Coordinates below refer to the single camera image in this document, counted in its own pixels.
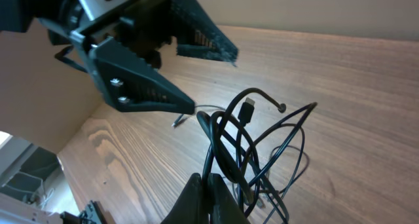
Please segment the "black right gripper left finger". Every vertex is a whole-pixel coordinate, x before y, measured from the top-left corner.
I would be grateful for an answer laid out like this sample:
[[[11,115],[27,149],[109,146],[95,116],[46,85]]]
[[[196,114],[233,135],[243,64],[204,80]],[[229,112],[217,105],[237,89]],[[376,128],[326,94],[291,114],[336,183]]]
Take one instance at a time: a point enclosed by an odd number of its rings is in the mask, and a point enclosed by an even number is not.
[[[169,214],[161,224],[209,224],[204,207],[204,192],[200,174],[190,176]]]

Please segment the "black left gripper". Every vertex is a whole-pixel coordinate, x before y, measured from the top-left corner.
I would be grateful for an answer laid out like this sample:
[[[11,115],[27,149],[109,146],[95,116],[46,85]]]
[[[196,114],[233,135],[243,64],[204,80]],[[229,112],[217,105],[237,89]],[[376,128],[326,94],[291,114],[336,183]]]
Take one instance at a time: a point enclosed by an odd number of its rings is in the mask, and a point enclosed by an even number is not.
[[[87,67],[68,54],[86,38],[91,77],[120,112],[194,113],[195,102],[158,72],[158,50],[172,35],[179,56],[231,64],[238,58],[197,0],[1,0],[1,31],[25,33],[33,20],[46,28],[51,45],[62,47],[54,58],[84,73]]]

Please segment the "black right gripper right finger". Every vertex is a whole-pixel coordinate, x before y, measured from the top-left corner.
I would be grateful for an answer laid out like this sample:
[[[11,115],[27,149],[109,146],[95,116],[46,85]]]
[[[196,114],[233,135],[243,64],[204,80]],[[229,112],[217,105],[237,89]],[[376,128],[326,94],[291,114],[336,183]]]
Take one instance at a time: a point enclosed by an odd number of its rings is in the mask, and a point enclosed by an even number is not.
[[[249,224],[219,174],[209,175],[208,189],[212,224]]]

